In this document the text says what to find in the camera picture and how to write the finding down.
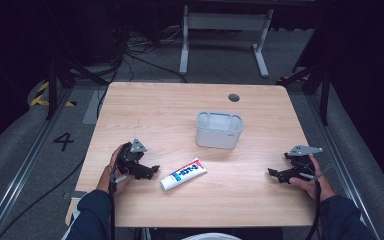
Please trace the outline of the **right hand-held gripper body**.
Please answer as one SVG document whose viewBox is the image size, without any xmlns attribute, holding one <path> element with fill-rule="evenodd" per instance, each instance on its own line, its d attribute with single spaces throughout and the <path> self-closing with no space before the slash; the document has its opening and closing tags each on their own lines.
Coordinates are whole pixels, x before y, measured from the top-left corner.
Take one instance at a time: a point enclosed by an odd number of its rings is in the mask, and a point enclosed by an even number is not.
<svg viewBox="0 0 384 240">
<path fill-rule="evenodd" d="M 321 147 L 310 147 L 304 145 L 296 145 L 290 151 L 284 154 L 285 158 L 293 166 L 298 175 L 315 175 L 315 167 L 310 159 L 310 156 L 316 153 L 321 153 Z"/>
</svg>

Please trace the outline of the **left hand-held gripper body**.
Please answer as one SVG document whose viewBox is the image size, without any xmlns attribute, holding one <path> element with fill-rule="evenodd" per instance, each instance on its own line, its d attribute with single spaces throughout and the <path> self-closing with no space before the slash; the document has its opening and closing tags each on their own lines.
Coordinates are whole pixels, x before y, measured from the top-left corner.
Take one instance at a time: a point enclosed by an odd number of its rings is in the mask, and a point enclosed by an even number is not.
<svg viewBox="0 0 384 240">
<path fill-rule="evenodd" d="M 147 148 L 137 138 L 123 144 L 116 159 L 117 169 L 122 174 L 128 173 L 139 179 L 141 173 L 148 173 L 143 171 L 143 165 L 139 163 L 146 151 Z"/>
</svg>

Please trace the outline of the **person's left hand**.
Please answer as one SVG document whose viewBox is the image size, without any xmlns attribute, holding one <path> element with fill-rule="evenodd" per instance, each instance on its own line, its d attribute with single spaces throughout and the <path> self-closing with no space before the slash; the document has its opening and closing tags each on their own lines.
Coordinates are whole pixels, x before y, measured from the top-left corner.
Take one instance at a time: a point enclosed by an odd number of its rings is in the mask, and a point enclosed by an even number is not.
<svg viewBox="0 0 384 240">
<path fill-rule="evenodd" d="M 120 152 L 121 148 L 122 148 L 122 146 L 119 146 L 113 152 L 109 164 L 104 168 L 104 170 L 101 174 L 100 180 L 99 180 L 97 187 L 96 187 L 97 190 L 101 190 L 101 191 L 104 191 L 106 193 L 109 192 L 111 173 L 112 173 L 112 170 L 115 166 L 117 155 Z M 116 178 L 121 178 L 123 175 L 118 170 L 116 170 L 115 176 L 116 176 Z M 115 191 L 115 195 L 119 195 L 129 185 L 129 183 L 133 180 L 133 177 L 131 175 L 124 175 L 123 177 L 124 177 L 124 180 L 117 184 L 117 190 Z"/>
</svg>

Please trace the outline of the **person's right hand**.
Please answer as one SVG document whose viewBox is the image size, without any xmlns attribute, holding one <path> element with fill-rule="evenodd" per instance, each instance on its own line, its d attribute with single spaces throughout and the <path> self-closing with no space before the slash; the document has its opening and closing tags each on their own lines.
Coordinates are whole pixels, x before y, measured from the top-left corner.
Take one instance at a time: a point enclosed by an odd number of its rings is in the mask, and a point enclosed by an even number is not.
<svg viewBox="0 0 384 240">
<path fill-rule="evenodd" d="M 306 192 L 312 199 L 323 202 L 330 197 L 336 195 L 336 192 L 330 185 L 328 179 L 322 175 L 322 170 L 313 155 L 310 155 L 310 159 L 315 168 L 315 174 L 318 177 L 318 181 L 310 180 L 305 181 L 299 178 L 292 177 L 289 183 L 295 187 L 298 187 L 302 191 Z"/>
</svg>

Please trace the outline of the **white toothpaste tube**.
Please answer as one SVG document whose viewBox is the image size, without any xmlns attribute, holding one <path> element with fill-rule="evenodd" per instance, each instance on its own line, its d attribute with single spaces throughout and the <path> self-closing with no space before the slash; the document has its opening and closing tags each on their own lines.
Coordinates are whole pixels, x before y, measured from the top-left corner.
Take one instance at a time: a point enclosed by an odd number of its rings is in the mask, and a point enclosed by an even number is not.
<svg viewBox="0 0 384 240">
<path fill-rule="evenodd" d="M 195 158 L 186 165 L 161 179 L 160 184 L 164 191 L 169 191 L 206 172 L 207 168 L 203 165 L 201 160 L 199 158 Z"/>
</svg>

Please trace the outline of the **black metal stand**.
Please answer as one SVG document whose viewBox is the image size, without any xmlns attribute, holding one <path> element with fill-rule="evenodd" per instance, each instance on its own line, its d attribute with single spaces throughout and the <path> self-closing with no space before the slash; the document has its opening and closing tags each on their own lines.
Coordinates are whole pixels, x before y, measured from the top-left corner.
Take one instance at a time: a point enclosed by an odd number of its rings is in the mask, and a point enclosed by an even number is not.
<svg viewBox="0 0 384 240">
<path fill-rule="evenodd" d="M 280 77 L 276 84 L 286 87 L 304 78 L 307 78 L 302 86 L 302 91 L 305 95 L 314 95 L 316 90 L 321 88 L 319 115 L 322 123 L 327 125 L 327 109 L 331 81 L 328 68 L 325 64 L 307 67 L 289 77 Z"/>
<path fill-rule="evenodd" d="M 46 117 L 47 120 L 50 120 L 58 109 L 57 81 L 60 81 L 64 88 L 74 87 L 75 80 L 73 77 L 72 70 L 75 70 L 86 78 L 91 79 L 98 85 L 108 85 L 107 81 L 100 78 L 98 75 L 90 72 L 83 66 L 60 56 L 52 57 L 49 63 L 47 77 L 49 89 L 49 106 L 48 115 Z"/>
</svg>

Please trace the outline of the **grey plastic holder box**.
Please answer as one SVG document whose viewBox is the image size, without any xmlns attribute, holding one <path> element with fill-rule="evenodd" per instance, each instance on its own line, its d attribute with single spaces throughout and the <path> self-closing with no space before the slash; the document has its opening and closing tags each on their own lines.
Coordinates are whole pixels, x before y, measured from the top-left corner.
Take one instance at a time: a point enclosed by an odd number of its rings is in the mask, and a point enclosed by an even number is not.
<svg viewBox="0 0 384 240">
<path fill-rule="evenodd" d="M 195 142 L 202 147 L 234 149 L 242 131 L 241 116 L 204 111 L 196 118 Z"/>
</svg>

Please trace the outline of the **white round object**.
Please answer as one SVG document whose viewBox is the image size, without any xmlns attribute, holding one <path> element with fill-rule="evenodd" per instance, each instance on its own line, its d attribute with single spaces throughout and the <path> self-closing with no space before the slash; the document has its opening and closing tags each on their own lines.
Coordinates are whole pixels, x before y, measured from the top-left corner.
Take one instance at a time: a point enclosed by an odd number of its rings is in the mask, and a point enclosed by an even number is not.
<svg viewBox="0 0 384 240">
<path fill-rule="evenodd" d="M 225 233 L 202 233 L 192 235 L 181 240 L 242 240 L 236 236 Z"/>
</svg>

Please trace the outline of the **metal floor rail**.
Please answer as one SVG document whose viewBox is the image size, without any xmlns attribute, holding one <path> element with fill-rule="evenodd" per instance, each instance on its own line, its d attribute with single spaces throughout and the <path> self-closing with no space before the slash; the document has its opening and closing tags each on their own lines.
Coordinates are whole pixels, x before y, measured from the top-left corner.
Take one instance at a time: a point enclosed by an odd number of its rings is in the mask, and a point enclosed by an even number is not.
<svg viewBox="0 0 384 240">
<path fill-rule="evenodd" d="M 335 172 L 341 182 L 345 195 L 350 198 L 354 202 L 354 204 L 360 209 L 361 221 L 367 226 L 367 228 L 374 235 L 374 237 L 376 239 L 379 239 L 377 230 L 374 227 L 374 224 L 370 218 L 370 215 L 367 212 L 365 204 L 362 201 L 361 195 L 357 190 L 354 181 L 352 180 L 351 174 L 349 173 L 344 163 L 344 160 L 339 152 L 336 142 L 334 141 L 329 128 L 323 123 L 319 115 L 319 107 L 316 98 L 313 95 L 307 95 L 305 99 L 307 101 L 307 104 L 309 105 L 312 115 L 316 119 L 318 129 L 327 144 L 326 151 L 332 158 L 332 162 L 330 163 L 330 165 L 335 169 Z"/>
<path fill-rule="evenodd" d="M 82 161 L 77 135 L 87 100 L 65 90 L 56 114 L 32 106 L 0 137 L 0 240 L 59 240 Z"/>
</svg>

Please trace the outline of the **white metal desk frame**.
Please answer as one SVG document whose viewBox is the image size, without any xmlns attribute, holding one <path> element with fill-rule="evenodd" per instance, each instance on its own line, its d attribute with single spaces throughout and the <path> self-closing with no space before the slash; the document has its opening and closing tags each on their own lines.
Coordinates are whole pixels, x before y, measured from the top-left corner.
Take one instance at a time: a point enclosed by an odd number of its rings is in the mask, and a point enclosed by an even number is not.
<svg viewBox="0 0 384 240">
<path fill-rule="evenodd" d="M 189 58 L 189 31 L 190 30 L 229 30 L 229 31 L 258 31 L 260 39 L 252 45 L 252 50 L 263 78 L 269 76 L 269 72 L 263 56 L 263 45 L 269 31 L 274 11 L 268 10 L 264 14 L 231 14 L 231 13 L 195 13 L 188 6 L 184 7 L 182 20 L 182 49 L 179 65 L 179 73 L 185 75 L 188 71 Z"/>
</svg>

